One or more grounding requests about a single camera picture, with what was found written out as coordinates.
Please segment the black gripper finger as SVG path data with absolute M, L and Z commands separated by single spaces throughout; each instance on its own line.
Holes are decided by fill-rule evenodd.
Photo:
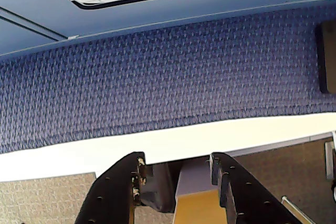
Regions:
M 243 165 L 228 154 L 211 153 L 212 185 L 218 188 L 219 205 L 227 223 L 300 223 Z
M 75 223 L 134 223 L 145 168 L 144 152 L 132 152 L 113 164 L 92 184 Z

